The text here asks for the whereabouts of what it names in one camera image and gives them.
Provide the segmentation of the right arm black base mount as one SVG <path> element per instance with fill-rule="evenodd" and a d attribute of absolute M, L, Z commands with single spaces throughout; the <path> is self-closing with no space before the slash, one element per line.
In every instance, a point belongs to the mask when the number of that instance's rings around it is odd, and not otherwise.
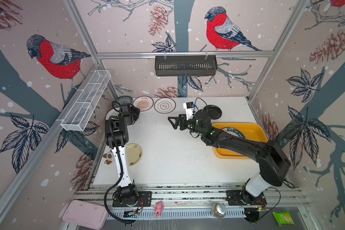
<path fill-rule="evenodd" d="M 244 188 L 242 190 L 227 190 L 226 200 L 229 206 L 266 206 L 267 202 L 262 192 L 259 196 L 253 196 Z"/>

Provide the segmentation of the white plate dark rim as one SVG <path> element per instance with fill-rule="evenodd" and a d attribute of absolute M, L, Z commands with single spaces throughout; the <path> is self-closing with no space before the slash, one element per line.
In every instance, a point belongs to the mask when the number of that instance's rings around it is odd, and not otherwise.
<path fill-rule="evenodd" d="M 108 120 L 111 116 L 117 117 L 119 112 L 115 109 L 111 109 L 107 114 L 105 119 Z"/>

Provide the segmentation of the green rim plate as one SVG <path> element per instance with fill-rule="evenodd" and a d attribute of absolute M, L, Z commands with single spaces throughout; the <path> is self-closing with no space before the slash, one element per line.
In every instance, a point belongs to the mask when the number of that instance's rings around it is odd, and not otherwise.
<path fill-rule="evenodd" d="M 233 127 L 225 127 L 222 130 L 233 135 L 233 136 L 246 139 L 245 135 L 241 131 L 239 131 L 238 129 L 235 129 Z"/>

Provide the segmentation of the white plate brown cloud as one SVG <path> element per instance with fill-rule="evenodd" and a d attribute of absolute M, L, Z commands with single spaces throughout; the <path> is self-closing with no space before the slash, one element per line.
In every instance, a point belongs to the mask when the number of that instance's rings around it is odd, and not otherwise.
<path fill-rule="evenodd" d="M 176 103 L 171 98 L 160 98 L 154 103 L 154 109 L 160 114 L 168 114 L 174 111 Z"/>

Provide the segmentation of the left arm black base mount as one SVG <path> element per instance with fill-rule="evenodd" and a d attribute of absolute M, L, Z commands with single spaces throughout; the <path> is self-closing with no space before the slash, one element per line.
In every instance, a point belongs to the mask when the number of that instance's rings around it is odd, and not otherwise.
<path fill-rule="evenodd" d="M 112 207 L 124 208 L 124 207 L 150 207 L 151 206 L 151 191 L 137 190 L 135 185 L 129 184 L 125 187 L 118 187 L 113 194 Z"/>

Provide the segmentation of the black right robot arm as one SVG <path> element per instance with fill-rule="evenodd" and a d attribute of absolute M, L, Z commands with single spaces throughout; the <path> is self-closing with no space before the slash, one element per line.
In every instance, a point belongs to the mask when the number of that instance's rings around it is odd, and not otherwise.
<path fill-rule="evenodd" d="M 196 133 L 207 146 L 237 152 L 259 164 L 259 172 L 245 183 L 240 192 L 244 204 L 252 205 L 266 189 L 283 185 L 290 160 L 277 142 L 253 141 L 231 135 L 213 127 L 210 117 L 203 110 L 196 112 L 192 118 L 180 114 L 168 117 L 168 121 L 174 129 L 188 129 Z"/>

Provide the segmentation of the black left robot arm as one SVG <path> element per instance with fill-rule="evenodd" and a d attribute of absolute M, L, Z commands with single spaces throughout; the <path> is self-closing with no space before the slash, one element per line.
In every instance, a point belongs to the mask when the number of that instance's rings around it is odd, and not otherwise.
<path fill-rule="evenodd" d="M 112 102 L 112 107 L 118 112 L 117 116 L 110 116 L 106 122 L 106 144 L 110 147 L 111 153 L 117 162 L 118 180 L 107 189 L 104 194 L 103 204 L 107 213 L 115 220 L 125 224 L 133 225 L 135 220 L 125 220 L 114 215 L 107 204 L 107 196 L 115 189 L 112 199 L 119 204 L 136 205 L 140 198 L 134 180 L 129 176 L 129 163 L 127 162 L 126 145 L 129 141 L 127 127 L 133 125 L 139 118 L 140 110 L 130 103 L 121 104 Z"/>

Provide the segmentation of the orange sunburst plate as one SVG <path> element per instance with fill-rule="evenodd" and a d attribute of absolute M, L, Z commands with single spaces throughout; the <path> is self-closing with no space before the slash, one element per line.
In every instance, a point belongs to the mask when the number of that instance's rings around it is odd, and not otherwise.
<path fill-rule="evenodd" d="M 141 112 L 146 112 L 153 107 L 154 100 L 149 96 L 141 96 L 133 101 L 133 105 Z"/>

